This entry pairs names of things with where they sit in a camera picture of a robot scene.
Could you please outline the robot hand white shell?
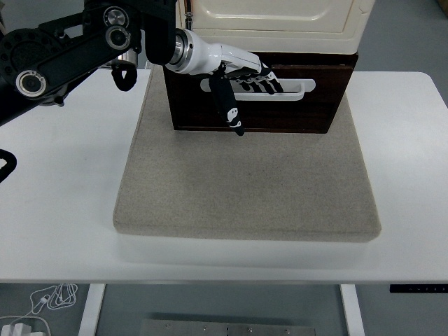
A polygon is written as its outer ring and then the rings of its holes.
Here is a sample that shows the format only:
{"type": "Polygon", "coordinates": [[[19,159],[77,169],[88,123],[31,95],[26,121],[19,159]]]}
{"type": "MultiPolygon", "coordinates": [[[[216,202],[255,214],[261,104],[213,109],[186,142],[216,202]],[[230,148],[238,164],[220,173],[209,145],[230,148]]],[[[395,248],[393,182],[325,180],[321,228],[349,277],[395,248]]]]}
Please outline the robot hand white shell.
{"type": "Polygon", "coordinates": [[[244,135],[235,94],[231,82],[236,81],[246,90],[268,94],[282,93],[274,72],[252,52],[230,45],[207,43],[192,31],[183,30],[188,46],[181,74],[206,75],[218,114],[237,135],[244,135]]]}

